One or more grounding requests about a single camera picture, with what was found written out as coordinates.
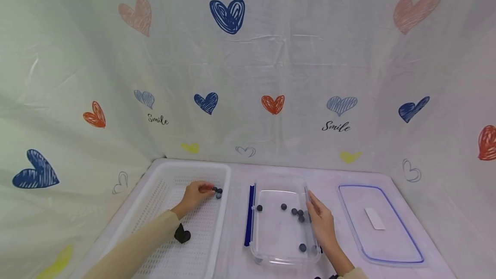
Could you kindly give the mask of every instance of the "hand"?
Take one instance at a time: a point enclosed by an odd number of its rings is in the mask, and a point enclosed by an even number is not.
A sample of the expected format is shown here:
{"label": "hand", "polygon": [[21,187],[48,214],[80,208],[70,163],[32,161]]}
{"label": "hand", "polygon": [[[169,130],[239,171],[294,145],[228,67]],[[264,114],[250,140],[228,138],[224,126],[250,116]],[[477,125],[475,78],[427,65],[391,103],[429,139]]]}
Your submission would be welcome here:
{"label": "hand", "polygon": [[194,181],[186,187],[183,199],[171,211],[181,220],[188,212],[194,210],[205,198],[212,197],[214,185],[206,181]]}
{"label": "hand", "polygon": [[309,190],[307,209],[313,232],[322,246],[339,246],[334,230],[334,217],[327,207]]}

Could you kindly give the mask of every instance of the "perforated basket bottom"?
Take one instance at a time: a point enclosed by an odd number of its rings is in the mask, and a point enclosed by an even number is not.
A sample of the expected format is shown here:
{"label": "perforated basket bottom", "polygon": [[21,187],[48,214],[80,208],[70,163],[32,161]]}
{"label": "perforated basket bottom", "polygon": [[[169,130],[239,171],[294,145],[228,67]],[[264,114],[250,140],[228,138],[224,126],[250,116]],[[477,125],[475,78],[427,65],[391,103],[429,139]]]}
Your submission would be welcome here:
{"label": "perforated basket bottom", "polygon": [[[163,211],[173,208],[183,198],[186,185],[193,179],[175,179],[175,184],[160,180],[149,202],[138,218],[133,232]],[[214,183],[216,179],[206,179]],[[214,238],[220,200],[215,197],[204,201],[196,210],[187,214],[182,223],[191,232],[191,239],[180,244],[172,239],[160,246],[141,266],[134,279],[144,278],[203,278],[208,265],[210,248]]]}

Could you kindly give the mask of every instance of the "yellow heart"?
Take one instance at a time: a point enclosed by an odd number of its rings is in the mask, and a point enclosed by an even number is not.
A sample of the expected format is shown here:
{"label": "yellow heart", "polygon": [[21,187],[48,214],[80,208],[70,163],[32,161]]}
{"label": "yellow heart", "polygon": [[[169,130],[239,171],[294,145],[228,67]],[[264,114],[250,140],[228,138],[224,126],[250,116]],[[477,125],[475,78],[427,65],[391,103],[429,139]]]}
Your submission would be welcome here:
{"label": "yellow heart", "polygon": [[355,154],[351,154],[349,152],[341,152],[340,158],[346,164],[351,164],[352,162],[356,161],[361,154],[362,151],[356,152]]}
{"label": "yellow heart", "polygon": [[54,279],[60,275],[62,270],[69,265],[72,257],[72,245],[65,247],[55,259],[55,263],[48,266],[36,277],[36,279]]}
{"label": "yellow heart", "polygon": [[200,146],[198,144],[181,144],[181,148],[191,153],[198,153],[200,150]]}

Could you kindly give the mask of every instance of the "person's left hand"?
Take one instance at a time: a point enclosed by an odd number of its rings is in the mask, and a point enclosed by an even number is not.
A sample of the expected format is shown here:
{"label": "person's left hand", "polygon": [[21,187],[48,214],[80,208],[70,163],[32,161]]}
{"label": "person's left hand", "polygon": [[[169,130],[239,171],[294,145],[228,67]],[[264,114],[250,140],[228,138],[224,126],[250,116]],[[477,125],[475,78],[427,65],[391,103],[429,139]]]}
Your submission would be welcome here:
{"label": "person's left hand", "polygon": [[215,191],[212,191],[214,185],[206,181],[194,181],[186,187],[185,195],[183,196],[181,205],[185,207],[187,212],[198,207],[198,205],[208,197],[215,195]]}

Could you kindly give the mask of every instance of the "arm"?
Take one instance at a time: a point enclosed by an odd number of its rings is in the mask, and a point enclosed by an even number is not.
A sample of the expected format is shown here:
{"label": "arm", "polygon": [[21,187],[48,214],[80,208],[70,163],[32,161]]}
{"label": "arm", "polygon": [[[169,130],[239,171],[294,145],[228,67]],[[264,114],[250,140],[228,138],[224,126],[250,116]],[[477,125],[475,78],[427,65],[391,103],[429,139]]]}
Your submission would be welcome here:
{"label": "arm", "polygon": [[84,279],[130,279],[157,247],[174,236],[179,220],[202,200],[215,194],[213,186],[205,181],[192,182],[176,207],[160,214],[115,246],[86,273]]}
{"label": "arm", "polygon": [[329,262],[336,270],[337,275],[340,276],[339,278],[366,279],[363,271],[355,269],[355,266],[339,246],[334,230],[334,217],[331,211],[311,191],[309,191],[309,196],[310,201],[307,201],[307,208],[313,232]]}

